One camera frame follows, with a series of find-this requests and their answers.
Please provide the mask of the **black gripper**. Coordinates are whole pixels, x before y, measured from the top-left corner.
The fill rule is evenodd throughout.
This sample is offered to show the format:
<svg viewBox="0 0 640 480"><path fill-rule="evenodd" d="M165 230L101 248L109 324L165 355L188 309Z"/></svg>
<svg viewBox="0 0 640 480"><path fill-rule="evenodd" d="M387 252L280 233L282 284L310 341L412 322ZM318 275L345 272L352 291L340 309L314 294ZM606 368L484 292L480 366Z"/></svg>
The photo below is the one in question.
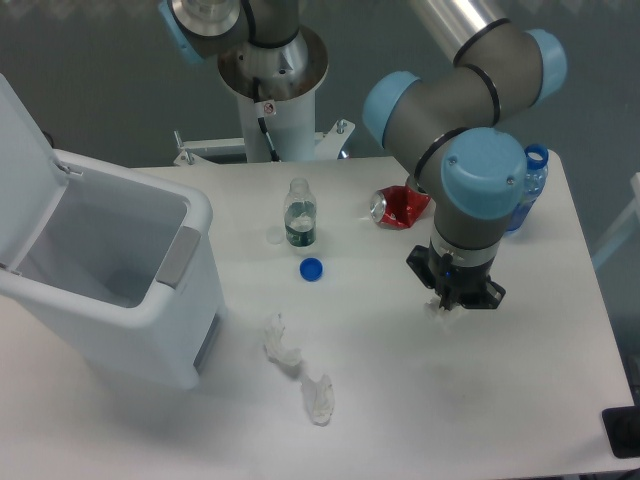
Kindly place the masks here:
<svg viewBox="0 0 640 480"><path fill-rule="evenodd" d="M490 277L493 260L476 266L454 263L449 253L439 255L433 246L416 245L406 263L422 284L439 297L439 309L457 305L470 310L497 309L506 290Z"/></svg>

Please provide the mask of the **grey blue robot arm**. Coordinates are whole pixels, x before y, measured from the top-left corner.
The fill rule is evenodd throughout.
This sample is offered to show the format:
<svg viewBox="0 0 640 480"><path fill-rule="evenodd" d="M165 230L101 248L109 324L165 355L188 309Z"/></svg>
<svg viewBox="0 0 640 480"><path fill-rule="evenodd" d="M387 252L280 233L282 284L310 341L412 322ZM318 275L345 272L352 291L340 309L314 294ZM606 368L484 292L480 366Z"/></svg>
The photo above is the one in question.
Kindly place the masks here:
<svg viewBox="0 0 640 480"><path fill-rule="evenodd" d="M491 1L411 7L452 72L434 84L406 71L385 76L363 121L436 204L430 242L412 250L409 267L444 309L494 309L505 291L490 269L527 169L522 146L497 125L562 87L566 55L554 35L518 29ZM250 161L313 158L315 116L288 106L313 98L328 54L297 2L163 1L159 9L188 59L217 60L238 100Z"/></svg>

